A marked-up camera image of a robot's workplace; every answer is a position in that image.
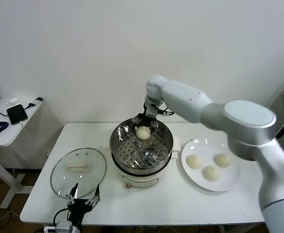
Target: white desk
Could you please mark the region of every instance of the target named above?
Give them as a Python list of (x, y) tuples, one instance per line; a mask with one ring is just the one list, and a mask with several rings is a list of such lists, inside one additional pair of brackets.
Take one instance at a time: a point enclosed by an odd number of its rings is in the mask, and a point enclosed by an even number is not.
[[(4, 115), (7, 114), (6, 109), (11, 107), (8, 105), (8, 101), (8, 99), (0, 99), (0, 112)], [(23, 108), (27, 107), (28, 103), (30, 103), (31, 101), (33, 100), (24, 100), (21, 103), (23, 105)], [(35, 107), (31, 107), (25, 110), (28, 119), (22, 122), (23, 126), (25, 126), (26, 123), (31, 119), (31, 117), (34, 115), (40, 105), (41, 102)], [(9, 120), (9, 117), (7, 116), (0, 115), (0, 121), (7, 121), (9, 123), (7, 129), (0, 133), (0, 147), (7, 147), (13, 143), (15, 138), (21, 132), (22, 126), (20, 124), (12, 125)], [(22, 186), (21, 181), (23, 178), (24, 174), (19, 174), (15, 179), (12, 175), (10, 175), (9, 172), (6, 171), (5, 168), (0, 165), (0, 179), (2, 179), (6, 184), (10, 186), (10, 190), (8, 191), (5, 199), (0, 205), (2, 209), (6, 209), (9, 207), (10, 202), (12, 201), (15, 194), (29, 194), (31, 192), (32, 186)]]
[[(200, 124), (167, 123), (181, 145), (194, 138), (226, 141), (221, 132)], [(51, 224), (55, 213), (66, 208), (66, 200), (58, 197), (50, 185), (50, 175), (58, 160), (68, 152), (84, 147), (102, 152), (115, 123), (69, 123), (61, 132), (38, 180), (21, 212), (23, 222)], [(100, 185), (101, 201), (84, 216), (83, 225), (207, 225), (264, 222), (258, 204), (262, 174), (256, 162), (240, 159), (239, 184), (223, 193), (206, 191), (195, 185), (172, 159), (164, 169), (163, 179), (148, 189), (126, 189), (120, 180), (110, 153), (104, 152), (107, 172)], [(58, 220), (65, 221), (66, 214)]]

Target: robotic arm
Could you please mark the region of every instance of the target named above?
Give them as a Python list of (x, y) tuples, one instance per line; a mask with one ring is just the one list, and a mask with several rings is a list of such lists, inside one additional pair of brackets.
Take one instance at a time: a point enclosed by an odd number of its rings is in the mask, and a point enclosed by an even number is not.
[(191, 123), (202, 123), (227, 134), (230, 150), (256, 160), (263, 174), (259, 203), (271, 233), (284, 233), (284, 151), (274, 138), (276, 116), (253, 102), (213, 103), (205, 93), (165, 77), (151, 77), (146, 85), (146, 116), (156, 118), (160, 105)]

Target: white wall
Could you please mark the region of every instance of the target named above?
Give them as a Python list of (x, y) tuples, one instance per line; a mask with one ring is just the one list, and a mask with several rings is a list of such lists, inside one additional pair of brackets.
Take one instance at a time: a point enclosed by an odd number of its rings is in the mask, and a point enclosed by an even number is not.
[(44, 97), (62, 123), (123, 121), (152, 74), (270, 105), (284, 0), (0, 0), (3, 97)]

